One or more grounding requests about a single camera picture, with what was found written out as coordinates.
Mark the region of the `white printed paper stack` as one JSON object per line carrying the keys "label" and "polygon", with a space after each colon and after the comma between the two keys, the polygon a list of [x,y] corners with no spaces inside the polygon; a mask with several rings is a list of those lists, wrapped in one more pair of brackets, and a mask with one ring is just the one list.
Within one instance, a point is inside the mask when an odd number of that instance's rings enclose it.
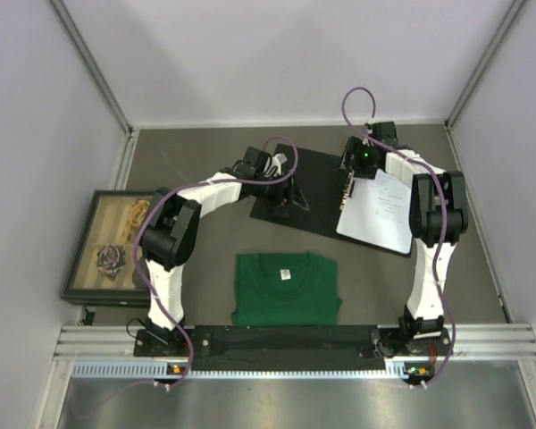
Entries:
{"label": "white printed paper stack", "polygon": [[408,256],[411,189],[379,170],[373,179],[354,178],[341,209],[336,233]]}

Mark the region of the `white folder black inside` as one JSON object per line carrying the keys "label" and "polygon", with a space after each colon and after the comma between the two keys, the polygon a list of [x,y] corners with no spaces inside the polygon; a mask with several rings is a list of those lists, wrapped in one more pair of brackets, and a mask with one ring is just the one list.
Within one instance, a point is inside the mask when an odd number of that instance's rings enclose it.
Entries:
{"label": "white folder black inside", "polygon": [[292,214],[290,219],[273,219],[267,214],[261,203],[256,201],[250,212],[252,218],[335,240],[375,248],[402,257],[411,256],[411,253],[408,256],[403,256],[337,234],[336,227],[341,213],[340,202],[348,173],[337,169],[338,156],[305,148],[300,148],[298,154],[299,164],[295,172],[295,179],[309,203],[310,210],[304,211],[298,206],[291,205],[288,206]]}

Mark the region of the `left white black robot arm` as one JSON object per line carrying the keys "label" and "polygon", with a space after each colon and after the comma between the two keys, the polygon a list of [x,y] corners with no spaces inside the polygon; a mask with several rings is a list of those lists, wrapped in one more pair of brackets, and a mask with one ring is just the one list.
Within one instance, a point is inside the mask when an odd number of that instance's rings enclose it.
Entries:
{"label": "left white black robot arm", "polygon": [[133,253],[142,251],[148,269],[144,273],[136,267],[151,294],[145,329],[163,353],[175,354],[184,346],[182,273],[196,246],[201,218],[245,198],[256,198],[270,212],[287,206],[309,209],[295,180],[298,151],[291,149],[287,156],[248,147],[243,159],[206,180],[155,192]]}

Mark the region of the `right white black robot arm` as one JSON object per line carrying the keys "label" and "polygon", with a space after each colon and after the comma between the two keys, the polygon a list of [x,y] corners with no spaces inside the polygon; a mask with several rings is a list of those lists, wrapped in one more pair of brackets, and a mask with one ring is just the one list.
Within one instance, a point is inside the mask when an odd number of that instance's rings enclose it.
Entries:
{"label": "right white black robot arm", "polygon": [[428,164],[398,145],[391,122],[348,138],[339,161],[348,175],[336,232],[401,255],[416,253],[410,296],[395,331],[379,330],[378,352],[392,358],[449,341],[444,296],[450,259],[468,228],[465,177]]}

